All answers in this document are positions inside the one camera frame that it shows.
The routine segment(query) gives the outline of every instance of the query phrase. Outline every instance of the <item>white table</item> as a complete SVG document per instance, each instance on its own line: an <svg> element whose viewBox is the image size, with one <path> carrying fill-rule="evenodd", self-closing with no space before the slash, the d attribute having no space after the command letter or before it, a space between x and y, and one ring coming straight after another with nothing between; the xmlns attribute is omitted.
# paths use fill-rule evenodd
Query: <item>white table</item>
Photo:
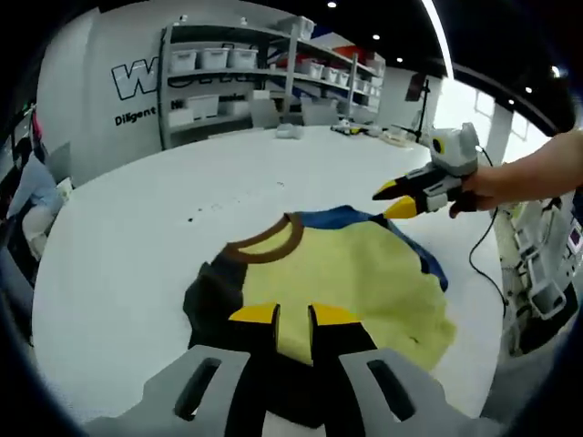
<svg viewBox="0 0 583 437"><path fill-rule="evenodd" d="M424 147L327 127L306 128L301 141L252 131L144 158L80 187L56 220L36 282L33 332L46 383L80 421L119 415L186 351L184 291L227 241L265 230L284 211L381 212L388 202L372 194L428 160ZM452 221L444 208L396 221L449 278L447 313L458 332L433 375L471 417L486 400L502 333L500 298L467 261L489 220ZM501 287L493 232L475 261Z"/></svg>

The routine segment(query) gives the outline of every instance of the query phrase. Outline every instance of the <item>shelf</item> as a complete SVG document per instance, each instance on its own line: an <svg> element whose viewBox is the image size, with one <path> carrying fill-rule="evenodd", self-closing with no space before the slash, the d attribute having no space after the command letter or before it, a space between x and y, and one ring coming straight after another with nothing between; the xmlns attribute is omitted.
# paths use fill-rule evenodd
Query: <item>shelf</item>
<svg viewBox="0 0 583 437"><path fill-rule="evenodd" d="M179 82L179 81L186 81L191 80L197 77L204 77L204 76L243 76L243 75L256 75L256 76L276 76L276 77L286 77L287 73L282 70L270 70L269 68L266 69L253 69L253 70L241 70L237 68L222 68L218 70L195 70L188 73L170 73L168 76L169 81ZM350 88L347 86L338 85L332 82L328 82L324 79L316 79L314 77L310 77L308 75L302 73L294 73L293 78L297 80L301 80L303 82L311 82L316 85L321 86L329 86L331 88L341 89L342 91L350 91ZM354 93L361 94L363 96L369 96L365 94L363 91L354 90Z"/></svg>
<svg viewBox="0 0 583 437"><path fill-rule="evenodd" d="M192 123L187 125L180 125L170 127L170 134L178 134L179 132L184 132L186 130L196 129L197 127L206 127L212 125L219 125L222 123L232 123L234 121L243 121L246 119L251 119L250 115L244 116L216 116L211 118L203 118L201 120L194 120Z"/></svg>
<svg viewBox="0 0 583 437"><path fill-rule="evenodd" d="M172 27L171 44L205 41L231 41L258 45L267 43L286 51L291 36L277 30L247 25L175 25ZM334 52L331 48L321 47L310 41L298 39L298 51L307 55L323 58L329 62L350 68L352 59ZM357 73L363 76L378 76L368 66L357 64Z"/></svg>

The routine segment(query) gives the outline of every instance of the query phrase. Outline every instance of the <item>metal shelving unit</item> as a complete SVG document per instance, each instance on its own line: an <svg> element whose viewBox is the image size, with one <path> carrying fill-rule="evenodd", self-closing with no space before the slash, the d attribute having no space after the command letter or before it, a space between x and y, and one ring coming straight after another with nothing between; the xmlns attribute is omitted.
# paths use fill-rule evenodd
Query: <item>metal shelving unit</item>
<svg viewBox="0 0 583 437"><path fill-rule="evenodd" d="M329 48L320 47L309 41L298 38L299 29L294 27L291 35L268 28L258 28L247 25L171 25L162 30L159 49L159 71L158 71L158 108L159 127L162 148L171 148L171 135L184 132L198 127L212 126L219 123L238 121L249 116L218 116L196 120L180 127L170 127L168 113L170 111L169 83L180 83L189 80L196 80L210 76L256 76L260 87L264 86L265 80L270 77L285 77L285 93L282 115L289 115L292 100L292 88L295 80L311 83L322 89L337 89L346 92L348 97L347 116L351 114L354 103L354 95L368 96L363 91L355 89L355 79L357 75L363 77L376 76L374 71L367 66L358 63L357 55L353 59L342 56ZM258 66L252 70L241 70L235 68L222 68L219 70L195 70L187 74L169 73L170 49L175 47L180 49L181 45L198 42L236 42L255 45L259 48ZM287 71L271 70L267 67L268 48L276 47L288 53ZM297 53L317 57L328 64L350 68L349 86L340 86L320 78L313 78L295 72L295 60Z"/></svg>

